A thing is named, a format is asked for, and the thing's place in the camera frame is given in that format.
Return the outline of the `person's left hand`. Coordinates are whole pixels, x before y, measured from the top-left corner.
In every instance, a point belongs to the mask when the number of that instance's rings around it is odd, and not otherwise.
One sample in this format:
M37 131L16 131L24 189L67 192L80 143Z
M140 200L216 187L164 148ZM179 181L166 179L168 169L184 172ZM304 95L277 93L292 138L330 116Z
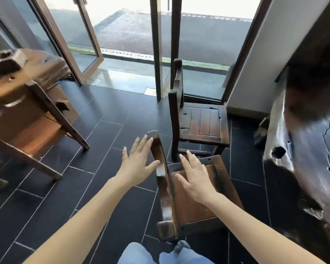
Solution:
M149 176L146 175L147 158L137 158L137 146L142 138L137 137L128 151L129 162L121 164L119 171L116 173L115 179L125 186L133 187L144 182ZM148 138L148 155L153 144L153 138Z

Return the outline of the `person's right hand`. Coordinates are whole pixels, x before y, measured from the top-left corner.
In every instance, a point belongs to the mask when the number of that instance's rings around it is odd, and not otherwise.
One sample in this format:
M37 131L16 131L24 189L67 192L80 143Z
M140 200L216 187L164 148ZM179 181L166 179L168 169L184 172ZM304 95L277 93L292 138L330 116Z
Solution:
M191 170L188 158L185 158L185 156L182 154L179 156L186 174L185 179L189 182L189 189L186 191L186 193L196 202L211 208L213 202L215 201L215 197L217 196L217 191L213 185L206 185L205 165L201 164L201 171L196 173L195 171Z

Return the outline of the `person's left forearm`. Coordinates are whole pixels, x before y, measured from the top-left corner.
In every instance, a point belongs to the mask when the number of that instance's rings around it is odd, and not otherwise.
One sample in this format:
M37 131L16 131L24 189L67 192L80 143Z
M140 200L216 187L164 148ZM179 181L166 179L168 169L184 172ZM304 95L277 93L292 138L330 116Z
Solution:
M82 264L117 204L132 187L117 174L22 264Z

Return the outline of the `person's right forearm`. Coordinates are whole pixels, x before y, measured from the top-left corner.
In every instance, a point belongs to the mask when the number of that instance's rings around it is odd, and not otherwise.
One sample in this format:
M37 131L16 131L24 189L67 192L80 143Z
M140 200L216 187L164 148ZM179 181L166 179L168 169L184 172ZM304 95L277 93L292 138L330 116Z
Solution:
M259 264L326 264L216 191L206 195L202 203L215 213Z

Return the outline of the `small dark wooden chair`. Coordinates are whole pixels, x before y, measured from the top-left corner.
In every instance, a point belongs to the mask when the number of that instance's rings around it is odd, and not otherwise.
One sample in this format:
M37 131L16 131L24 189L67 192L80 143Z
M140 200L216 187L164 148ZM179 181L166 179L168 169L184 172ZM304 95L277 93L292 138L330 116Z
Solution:
M186 172L182 163L167 165L163 146L157 131L150 131L147 137L153 138L151 153L160 164L156 168L158 192L162 210L162 221L157 223L159 239L172 241L189 235L213 232L225 225L206 206L189 197L175 175L181 174L185 179ZM242 202L229 177L220 155L200 158L204 164L211 183L216 191L225 195L230 201L243 209Z
M211 145L212 152L191 150L197 156L221 155L230 145L227 110L224 105L184 102L182 60L174 60L175 79L168 92L169 110L172 124L171 158L176 160L179 142Z

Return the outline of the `person's blue jeans legs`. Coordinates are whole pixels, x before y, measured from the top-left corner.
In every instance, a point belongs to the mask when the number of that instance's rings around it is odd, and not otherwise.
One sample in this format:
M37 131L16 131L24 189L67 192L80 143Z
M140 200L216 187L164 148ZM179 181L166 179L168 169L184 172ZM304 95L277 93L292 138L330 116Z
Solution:
M156 262L142 244L132 242L125 248L117 264L156 264ZM180 240L170 253L159 254L159 264L215 263L192 250L186 241Z

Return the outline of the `antique wooden winnowing machine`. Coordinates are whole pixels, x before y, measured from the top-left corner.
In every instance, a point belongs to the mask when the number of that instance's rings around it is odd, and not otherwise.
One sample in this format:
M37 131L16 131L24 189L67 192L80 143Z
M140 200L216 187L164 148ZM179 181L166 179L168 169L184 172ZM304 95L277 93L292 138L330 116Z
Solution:
M79 114L59 85L71 71L62 57L33 49L0 50L0 151L59 180L40 162L44 150L68 136L90 146L73 124Z

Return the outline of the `dark wood slab table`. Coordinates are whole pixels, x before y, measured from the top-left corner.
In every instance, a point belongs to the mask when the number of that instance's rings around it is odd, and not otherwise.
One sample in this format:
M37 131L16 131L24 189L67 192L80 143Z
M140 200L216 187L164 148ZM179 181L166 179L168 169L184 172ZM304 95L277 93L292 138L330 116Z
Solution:
M270 225L330 264L330 74L287 67L263 154Z

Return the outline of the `grey outdoor doormat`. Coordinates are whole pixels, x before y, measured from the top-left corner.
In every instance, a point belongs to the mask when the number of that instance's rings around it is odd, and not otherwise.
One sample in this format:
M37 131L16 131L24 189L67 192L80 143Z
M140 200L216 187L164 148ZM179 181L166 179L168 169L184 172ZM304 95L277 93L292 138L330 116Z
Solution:
M179 57L231 65L237 60L252 20L181 13ZM101 48L153 54L151 16L118 10L95 28Z

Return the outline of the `wood framed glass door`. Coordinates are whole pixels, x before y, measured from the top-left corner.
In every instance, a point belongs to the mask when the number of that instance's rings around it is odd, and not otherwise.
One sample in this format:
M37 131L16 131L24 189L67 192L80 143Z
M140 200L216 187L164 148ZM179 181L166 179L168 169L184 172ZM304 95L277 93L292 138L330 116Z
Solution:
M80 86L94 74L104 57L89 18L87 0L27 0L71 77Z

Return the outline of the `dark wooden cabinet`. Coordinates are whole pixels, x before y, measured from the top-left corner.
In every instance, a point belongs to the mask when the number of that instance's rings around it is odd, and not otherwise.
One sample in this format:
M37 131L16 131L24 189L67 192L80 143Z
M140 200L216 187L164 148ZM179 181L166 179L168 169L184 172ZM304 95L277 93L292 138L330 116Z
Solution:
M330 2L277 76L276 83L285 70L301 87L330 84Z

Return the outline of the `dark wooden door post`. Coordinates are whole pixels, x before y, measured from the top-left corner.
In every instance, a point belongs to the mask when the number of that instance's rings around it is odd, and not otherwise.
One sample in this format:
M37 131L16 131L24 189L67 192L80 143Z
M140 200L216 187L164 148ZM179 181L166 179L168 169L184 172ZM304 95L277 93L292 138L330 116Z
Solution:
M162 27L160 0L150 0L151 29L153 42L153 61L155 72L155 90L158 102L162 99L163 65L162 65Z
M178 58L179 54L181 10L182 0L172 0L170 89L173 89L174 80L176 76L175 59Z

